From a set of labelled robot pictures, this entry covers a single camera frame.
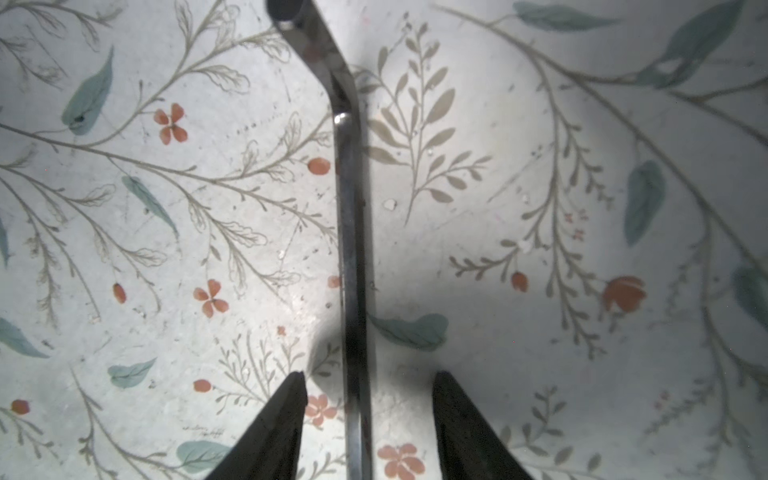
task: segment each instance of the floral patterned surface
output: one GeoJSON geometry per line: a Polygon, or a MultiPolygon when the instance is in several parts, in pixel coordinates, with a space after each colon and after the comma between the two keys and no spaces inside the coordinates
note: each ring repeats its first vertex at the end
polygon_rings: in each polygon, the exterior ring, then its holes
{"type": "MultiPolygon", "coordinates": [[[[378,478],[447,369],[537,480],[765,478],[768,9],[318,2],[365,101],[378,478]]],[[[0,1],[0,475],[345,478],[325,94],[260,3],[0,1]]]]}

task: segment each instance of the printed flower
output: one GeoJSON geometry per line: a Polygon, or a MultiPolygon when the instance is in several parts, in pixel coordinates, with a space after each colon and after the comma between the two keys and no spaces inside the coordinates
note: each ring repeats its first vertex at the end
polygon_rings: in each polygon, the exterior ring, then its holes
{"type": "Polygon", "coordinates": [[[125,303],[126,296],[125,296],[125,289],[123,286],[119,283],[116,283],[112,286],[112,293],[114,294],[114,299],[118,301],[118,303],[125,303]]]}
{"type": "Polygon", "coordinates": [[[310,169],[310,173],[315,175],[325,175],[331,171],[331,163],[325,158],[313,158],[306,164],[306,167],[310,169]]]}
{"type": "Polygon", "coordinates": [[[211,389],[210,382],[203,379],[195,380],[192,383],[192,386],[194,387],[195,392],[200,392],[200,393],[210,392],[210,389],[211,389]]]}
{"type": "Polygon", "coordinates": [[[395,449],[391,445],[385,445],[379,449],[379,458],[389,460],[384,467],[384,475],[389,478],[400,477],[400,480],[414,480],[413,474],[424,473],[424,464],[416,458],[416,447],[412,443],[406,443],[395,449]]]}
{"type": "Polygon", "coordinates": [[[620,276],[614,278],[603,290],[603,304],[605,310],[610,312],[614,302],[624,312],[634,312],[640,308],[640,302],[646,297],[641,288],[645,283],[636,276],[620,276]]]}
{"type": "Polygon", "coordinates": [[[523,272],[514,272],[512,274],[512,288],[520,292],[528,291],[528,277],[523,272]]]}
{"type": "Polygon", "coordinates": [[[312,419],[312,425],[315,427],[321,426],[325,419],[336,417],[336,409],[328,406],[328,395],[325,393],[320,397],[310,395],[310,404],[306,406],[304,413],[312,419]]]}
{"type": "Polygon", "coordinates": [[[221,290],[221,283],[218,283],[216,280],[208,280],[208,292],[210,292],[210,297],[208,296],[208,293],[201,288],[194,289],[194,293],[192,293],[196,300],[205,302],[203,303],[203,313],[205,313],[205,316],[208,318],[214,316],[214,307],[222,313],[230,309],[229,303],[215,298],[216,294],[219,293],[219,290],[221,290]]]}
{"type": "Polygon", "coordinates": [[[14,400],[11,402],[11,411],[16,415],[26,415],[29,413],[29,402],[26,400],[14,400]]]}
{"type": "Polygon", "coordinates": [[[187,131],[176,125],[176,122],[181,120],[183,116],[184,109],[179,104],[172,104],[170,106],[170,120],[168,120],[168,116],[160,108],[154,112],[155,123],[168,125],[160,130],[160,140],[163,144],[168,145],[170,143],[170,134],[174,135],[176,141],[187,141],[187,131]]]}

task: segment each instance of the orange flower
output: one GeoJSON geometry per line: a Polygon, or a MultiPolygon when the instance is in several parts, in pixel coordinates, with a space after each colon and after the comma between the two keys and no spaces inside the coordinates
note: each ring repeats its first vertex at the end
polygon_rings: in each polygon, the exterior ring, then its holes
{"type": "Polygon", "coordinates": [[[167,127],[163,127],[163,129],[160,130],[160,140],[163,142],[163,144],[168,145],[170,143],[171,133],[174,134],[176,141],[187,141],[187,131],[176,125],[176,122],[181,120],[183,116],[184,109],[179,104],[172,104],[170,106],[170,121],[168,120],[168,116],[165,114],[165,112],[160,108],[154,112],[155,123],[160,125],[168,125],[167,127]]]}
{"type": "Polygon", "coordinates": [[[218,283],[216,280],[208,280],[210,300],[208,293],[206,293],[206,291],[201,288],[194,289],[194,292],[192,293],[192,296],[194,296],[196,300],[201,302],[205,301],[205,303],[203,303],[203,313],[208,318],[214,316],[214,307],[216,310],[219,310],[222,313],[230,309],[229,303],[215,298],[216,294],[219,293],[219,290],[221,290],[221,283],[218,283]]]}
{"type": "Polygon", "coordinates": [[[313,158],[310,160],[306,167],[310,169],[310,173],[315,175],[325,175],[331,171],[331,163],[325,158],[313,158]]]}
{"type": "Polygon", "coordinates": [[[310,404],[306,406],[304,413],[312,418],[312,425],[315,427],[321,426],[325,419],[334,419],[336,417],[336,409],[328,407],[328,395],[325,393],[320,397],[310,395],[310,404]]]}
{"type": "Polygon", "coordinates": [[[112,293],[114,294],[114,299],[118,301],[118,303],[125,303],[126,297],[125,297],[125,289],[123,286],[119,283],[116,283],[112,286],[112,293]]]}
{"type": "Polygon", "coordinates": [[[614,278],[603,290],[603,304],[605,310],[610,312],[614,302],[624,312],[634,312],[640,308],[640,302],[646,297],[641,288],[645,283],[636,276],[620,276],[614,278]]]}
{"type": "Polygon", "coordinates": [[[11,402],[11,411],[16,415],[26,415],[29,413],[29,402],[26,400],[14,400],[11,402]]]}
{"type": "Polygon", "coordinates": [[[391,445],[385,445],[378,451],[379,458],[389,460],[384,467],[384,475],[389,478],[400,477],[400,480],[414,480],[414,473],[424,473],[424,464],[416,458],[416,447],[412,443],[401,445],[397,449],[391,445]]]}
{"type": "Polygon", "coordinates": [[[192,382],[195,392],[205,393],[210,391],[210,382],[207,380],[195,380],[192,382]]]}
{"type": "Polygon", "coordinates": [[[512,288],[523,293],[528,291],[528,277],[523,272],[512,274],[512,288]]]}

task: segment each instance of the shiny metal surface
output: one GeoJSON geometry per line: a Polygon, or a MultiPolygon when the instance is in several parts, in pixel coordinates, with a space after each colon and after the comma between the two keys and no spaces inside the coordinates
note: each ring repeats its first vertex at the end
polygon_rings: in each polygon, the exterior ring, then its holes
{"type": "Polygon", "coordinates": [[[289,45],[328,92],[336,144],[339,262],[344,335],[347,474],[372,477],[359,103],[354,80],[316,6],[268,0],[267,11],[289,45]]]}

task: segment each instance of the teal leaf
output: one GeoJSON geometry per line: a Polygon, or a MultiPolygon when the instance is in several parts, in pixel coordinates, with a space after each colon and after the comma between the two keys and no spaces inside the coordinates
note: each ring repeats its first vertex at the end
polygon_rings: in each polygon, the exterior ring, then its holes
{"type": "Polygon", "coordinates": [[[665,88],[693,76],[709,54],[733,32],[743,5],[743,0],[720,3],[679,27],[664,54],[641,70],[635,83],[665,88]]]}
{"type": "Polygon", "coordinates": [[[377,319],[369,314],[371,323],[392,343],[412,349],[434,352],[445,343],[448,319],[439,313],[430,313],[413,321],[377,319]]]}
{"type": "Polygon", "coordinates": [[[0,342],[11,348],[11,350],[26,356],[34,356],[39,359],[47,359],[40,350],[36,349],[24,336],[24,333],[8,320],[0,317],[0,342]]]}
{"type": "Polygon", "coordinates": [[[141,203],[143,203],[150,212],[162,218],[165,223],[170,225],[170,228],[174,229],[176,236],[179,236],[179,232],[176,230],[176,224],[170,219],[168,212],[165,211],[163,206],[160,205],[160,202],[157,201],[157,198],[154,197],[147,187],[141,183],[141,180],[136,177],[126,176],[123,177],[123,184],[133,195],[136,195],[136,197],[141,200],[141,203]]]}
{"type": "Polygon", "coordinates": [[[219,465],[232,448],[207,440],[184,442],[176,449],[181,466],[189,473],[198,473],[219,465]]]}
{"type": "Polygon", "coordinates": [[[8,258],[10,258],[11,254],[8,253],[8,232],[5,231],[2,218],[0,218],[0,254],[2,255],[5,267],[8,268],[8,258]]]}
{"type": "Polygon", "coordinates": [[[566,5],[515,2],[514,7],[523,23],[545,31],[584,31],[619,22],[613,18],[593,17],[566,5]]]}
{"type": "Polygon", "coordinates": [[[107,373],[113,385],[119,386],[122,389],[129,389],[144,380],[149,369],[154,365],[155,360],[157,359],[131,366],[113,365],[107,369],[107,373]]]}
{"type": "Polygon", "coordinates": [[[647,161],[629,176],[629,201],[624,214],[624,238],[632,247],[645,234],[664,202],[667,187],[659,165],[647,161]]]}
{"type": "Polygon", "coordinates": [[[101,70],[83,80],[61,114],[61,122],[75,135],[85,135],[91,131],[101,113],[101,107],[112,86],[113,54],[114,47],[110,48],[109,57],[101,70]]]}
{"type": "Polygon", "coordinates": [[[768,329],[766,280],[757,269],[740,266],[731,276],[736,302],[752,318],[768,329]]]}

